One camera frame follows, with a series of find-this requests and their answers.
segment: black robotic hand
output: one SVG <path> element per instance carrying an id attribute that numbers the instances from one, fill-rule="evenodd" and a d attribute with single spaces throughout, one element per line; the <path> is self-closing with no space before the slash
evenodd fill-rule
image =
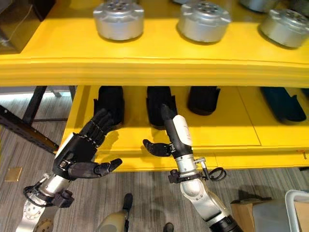
<path id="1" fill-rule="evenodd" d="M 68 180 L 98 178 L 122 164 L 121 159 L 110 163 L 95 163 L 92 159 L 105 136 L 112 130 L 113 120 L 105 109 L 98 111 L 80 133 L 73 133 L 59 149 L 53 172 Z"/>

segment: cable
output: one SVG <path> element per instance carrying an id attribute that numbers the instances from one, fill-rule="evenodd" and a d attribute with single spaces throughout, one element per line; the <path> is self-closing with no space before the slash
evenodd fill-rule
<path id="1" fill-rule="evenodd" d="M 203 172 L 205 174 L 204 178 L 206 180 L 211 180 L 211 181 L 221 181 L 224 178 L 226 178 L 226 171 L 219 167 L 215 168 L 212 171 L 208 172 L 207 167 L 203 168 Z"/>
<path id="2" fill-rule="evenodd" d="M 0 42 L 1 42 L 2 44 L 7 43 L 7 42 L 9 42 L 9 41 L 12 39 L 12 37 L 13 37 L 13 35 L 15 34 L 16 30 L 17 30 L 17 29 L 19 28 L 19 26 L 25 21 L 25 19 L 29 16 L 29 14 L 30 14 L 30 12 L 31 12 L 31 10 L 32 10 L 32 7 L 33 7 L 33 5 L 30 5 L 27 14 L 26 14 L 25 17 L 17 24 L 17 26 L 16 26 L 16 28 L 13 30 L 13 32 L 12 32 L 10 38 L 7 39 L 7 40 L 4 40 L 4 39 L 0 40 Z"/>
<path id="3" fill-rule="evenodd" d="M 32 204 L 34 204 L 35 206 L 37 207 L 42 207 L 42 208 L 47 208 L 47 207 L 51 207 L 51 206 L 54 206 L 52 203 L 46 203 L 46 204 L 37 204 L 35 203 L 29 196 L 28 196 L 28 193 L 32 192 L 33 189 L 34 189 L 35 186 L 28 186 L 28 187 L 25 187 L 23 189 L 23 193 L 24 193 L 24 196 L 27 198 L 28 201 L 30 201 Z"/>

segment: shoe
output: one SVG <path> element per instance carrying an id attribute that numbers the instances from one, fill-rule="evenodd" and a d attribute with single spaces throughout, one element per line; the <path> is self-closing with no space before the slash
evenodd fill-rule
<path id="1" fill-rule="evenodd" d="M 124 198 L 124 206 L 122 207 L 123 210 L 130 211 L 133 204 L 133 195 L 131 193 L 127 193 Z"/>
<path id="2" fill-rule="evenodd" d="M 112 130 L 123 126 L 125 117 L 125 100 L 121 86 L 101 86 L 98 99 L 94 99 L 94 114 L 100 109 L 106 109 L 112 116 Z"/>
<path id="3" fill-rule="evenodd" d="M 171 95 L 168 86 L 148 86 L 146 104 L 149 122 L 157 130 L 165 130 L 164 120 L 161 115 L 163 104 L 177 114 L 175 96 Z"/>
<path id="4" fill-rule="evenodd" d="M 174 232 L 174 225 L 172 223 L 167 223 L 164 228 L 163 232 Z"/>

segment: black object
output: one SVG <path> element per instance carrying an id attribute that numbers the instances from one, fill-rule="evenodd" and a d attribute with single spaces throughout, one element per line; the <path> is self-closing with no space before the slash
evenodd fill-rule
<path id="1" fill-rule="evenodd" d="M 309 88 L 302 88 L 301 91 L 306 95 L 306 97 L 309 99 Z"/>
<path id="2" fill-rule="evenodd" d="M 284 124 L 292 124 L 306 120 L 297 96 L 290 97 L 283 87 L 261 87 L 261 91 L 275 118 Z"/>
<path id="3" fill-rule="evenodd" d="M 122 164 L 121 159 L 112 160 L 111 163 L 79 162 L 69 166 L 69 176 L 72 178 L 93 179 L 100 178 Z"/>
<path id="4" fill-rule="evenodd" d="M 97 147 L 101 146 L 106 134 L 111 131 L 112 123 L 111 115 L 105 109 L 98 111 L 79 134 L 73 134 L 73 137 L 55 158 L 53 165 L 54 174 L 67 180 L 75 180 L 77 178 L 74 177 L 76 172 L 74 170 L 71 176 L 69 173 L 70 166 L 75 163 L 86 163 L 92 160 L 97 152 Z"/>
<path id="5" fill-rule="evenodd" d="M 125 117 L 125 100 L 121 86 L 101 86 L 98 99 L 94 99 L 94 114 L 106 109 L 113 119 L 113 130 L 123 125 Z"/>
<path id="6" fill-rule="evenodd" d="M 169 157 L 172 153 L 172 149 L 170 148 L 171 145 L 165 143 L 154 144 L 148 139 L 144 139 L 143 144 L 147 151 L 154 156 Z"/>
<path id="7" fill-rule="evenodd" d="M 75 97 L 75 93 L 76 93 L 76 87 L 75 86 L 69 86 L 69 91 L 70 91 L 71 98 L 72 98 L 72 101 L 73 101 L 74 97 Z"/>
<path id="8" fill-rule="evenodd" d="M 31 0 L 30 2 L 33 5 L 35 14 L 42 22 L 54 6 L 56 0 Z"/>
<path id="9" fill-rule="evenodd" d="M 163 232 L 174 232 L 174 225 L 170 222 L 165 224 Z"/>
<path id="10" fill-rule="evenodd" d="M 217 108 L 220 89 L 217 86 L 192 86 L 188 108 L 198 115 L 211 115 Z"/>
<path id="11" fill-rule="evenodd" d="M 52 200 L 52 197 L 48 197 L 48 196 L 45 196 L 43 194 L 41 194 L 41 192 L 38 190 L 39 187 L 41 186 L 42 183 L 40 182 L 37 182 L 35 185 L 33 186 L 27 186 L 23 189 L 23 194 L 24 196 L 26 197 L 26 199 L 28 201 L 30 201 L 32 204 L 34 204 L 35 206 L 37 207 L 42 207 L 42 208 L 45 208 L 45 207 L 51 207 L 51 206 L 54 206 L 52 203 L 51 203 L 51 200 Z M 29 196 L 28 194 L 31 193 L 31 194 L 35 194 L 37 197 L 39 197 L 40 199 L 42 199 L 43 201 L 47 201 L 46 204 L 37 204 L 36 202 L 34 202 Z"/>
<path id="12" fill-rule="evenodd" d="M 130 211 L 133 204 L 133 195 L 131 193 L 127 193 L 124 198 L 124 205 L 122 207 L 123 210 Z"/>
<path id="13" fill-rule="evenodd" d="M 128 221 L 128 218 L 129 218 L 129 212 L 130 212 L 130 210 L 132 208 L 132 204 L 133 204 L 133 195 L 131 193 L 127 193 L 125 195 L 124 205 L 122 207 L 123 210 L 126 210 L 128 212 L 128 215 L 127 215 L 127 218 L 126 218 L 126 221 L 125 221 L 124 232 L 128 232 L 129 231 L 129 221 Z"/>
<path id="14" fill-rule="evenodd" d="M 64 190 L 61 194 L 56 193 L 52 204 L 59 208 L 69 208 L 74 201 L 72 195 L 73 193 L 68 190 Z"/>
<path id="15" fill-rule="evenodd" d="M 227 216 L 210 226 L 212 232 L 243 232 L 232 216 Z"/>
<path id="16" fill-rule="evenodd" d="M 176 169 L 173 169 L 170 171 L 169 182 L 171 184 L 180 184 L 181 182 L 198 179 L 200 177 L 201 177 L 200 174 L 195 174 L 187 177 L 180 177 L 179 172 Z"/>
<path id="17" fill-rule="evenodd" d="M 25 123 L 22 119 L 1 105 L 0 124 L 50 153 L 53 153 L 59 148 L 55 142 L 51 141 L 49 138 L 33 128 L 30 124 Z"/>
<path id="18" fill-rule="evenodd" d="M 167 105 L 177 114 L 175 96 L 171 95 L 168 86 L 147 87 L 146 104 L 149 122 L 158 130 L 164 130 L 164 120 L 161 115 L 162 104 Z"/>
<path id="19" fill-rule="evenodd" d="M 207 167 L 202 168 L 202 169 L 203 169 L 203 172 L 205 174 L 205 176 L 204 176 L 205 180 L 221 181 L 224 178 L 226 178 L 226 171 L 222 167 L 215 168 L 215 169 L 211 170 L 210 172 L 208 172 Z"/>
<path id="20" fill-rule="evenodd" d="M 29 102 L 29 105 L 25 111 L 25 114 L 23 116 L 23 121 L 28 124 L 32 124 L 35 115 L 37 114 L 37 111 L 39 109 L 39 106 L 41 104 L 43 95 L 46 91 L 47 86 L 36 86 L 35 90 L 33 92 L 33 96 Z"/>
<path id="21" fill-rule="evenodd" d="M 0 13 L 0 54 L 21 52 L 40 23 L 28 0 L 15 0 Z"/>

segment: gold plate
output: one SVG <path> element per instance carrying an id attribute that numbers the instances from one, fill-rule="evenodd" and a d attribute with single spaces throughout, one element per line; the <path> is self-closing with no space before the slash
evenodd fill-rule
<path id="1" fill-rule="evenodd" d="M 18 182 L 22 170 L 22 167 L 9 168 L 5 177 L 5 182 Z"/>

